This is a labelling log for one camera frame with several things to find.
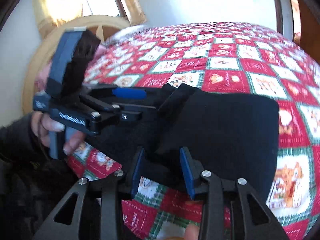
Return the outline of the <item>left forearm black sleeve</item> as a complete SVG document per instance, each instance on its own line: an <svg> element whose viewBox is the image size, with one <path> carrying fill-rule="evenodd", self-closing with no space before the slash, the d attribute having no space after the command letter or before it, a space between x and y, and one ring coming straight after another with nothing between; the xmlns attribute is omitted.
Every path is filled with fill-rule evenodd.
<svg viewBox="0 0 320 240"><path fill-rule="evenodd" d="M32 239L77 181L48 152L31 129L31 114L1 128L1 239Z"/></svg>

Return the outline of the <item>right hand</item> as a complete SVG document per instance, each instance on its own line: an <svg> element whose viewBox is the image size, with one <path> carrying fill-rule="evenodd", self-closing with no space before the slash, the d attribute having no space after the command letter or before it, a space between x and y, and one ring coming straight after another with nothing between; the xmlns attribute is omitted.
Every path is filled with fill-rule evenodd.
<svg viewBox="0 0 320 240"><path fill-rule="evenodd" d="M184 240L198 240L200 228L194 224L187 226L184 233Z"/></svg>

